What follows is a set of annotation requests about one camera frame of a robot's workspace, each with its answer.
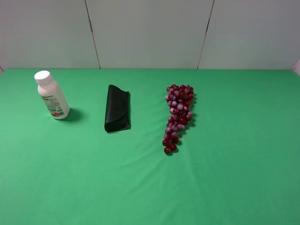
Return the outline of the white plastic milk bottle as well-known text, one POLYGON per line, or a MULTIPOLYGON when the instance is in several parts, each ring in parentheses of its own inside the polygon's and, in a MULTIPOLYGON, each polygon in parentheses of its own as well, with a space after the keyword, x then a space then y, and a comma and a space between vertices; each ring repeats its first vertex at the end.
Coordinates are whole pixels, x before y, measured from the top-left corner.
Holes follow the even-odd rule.
POLYGON ((64 119, 70 112, 65 95, 60 85, 46 70, 35 73, 34 79, 38 84, 37 91, 46 105, 46 108, 56 120, 64 119))

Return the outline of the black folded glasses case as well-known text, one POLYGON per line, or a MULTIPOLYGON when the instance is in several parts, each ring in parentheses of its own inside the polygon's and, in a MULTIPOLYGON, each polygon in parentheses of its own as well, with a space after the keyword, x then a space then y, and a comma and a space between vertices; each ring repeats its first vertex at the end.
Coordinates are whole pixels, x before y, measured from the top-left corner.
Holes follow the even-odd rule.
POLYGON ((108 133, 130 129, 130 93, 108 86, 104 129, 108 133))

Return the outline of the red grape bunch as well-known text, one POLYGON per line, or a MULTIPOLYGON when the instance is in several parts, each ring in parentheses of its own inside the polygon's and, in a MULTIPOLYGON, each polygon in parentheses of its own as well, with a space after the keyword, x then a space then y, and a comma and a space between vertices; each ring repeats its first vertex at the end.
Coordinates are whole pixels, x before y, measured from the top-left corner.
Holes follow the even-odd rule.
POLYGON ((172 84, 166 88, 165 100, 169 107, 169 117, 165 128, 162 145, 164 153, 171 155, 177 151, 180 142, 180 132, 183 131, 192 120, 193 112, 191 107, 194 99, 194 88, 190 85, 172 84))

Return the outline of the green tablecloth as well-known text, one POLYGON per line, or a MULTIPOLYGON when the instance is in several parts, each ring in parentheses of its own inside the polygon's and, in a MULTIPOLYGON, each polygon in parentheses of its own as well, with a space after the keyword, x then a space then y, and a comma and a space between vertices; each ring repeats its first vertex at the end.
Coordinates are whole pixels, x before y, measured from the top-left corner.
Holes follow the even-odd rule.
POLYGON ((300 78, 289 70, 53 69, 71 108, 55 120, 34 69, 0 76, 3 225, 297 225, 300 78), (130 129, 104 129, 108 86, 130 129), (194 88, 164 153, 166 88, 194 88))

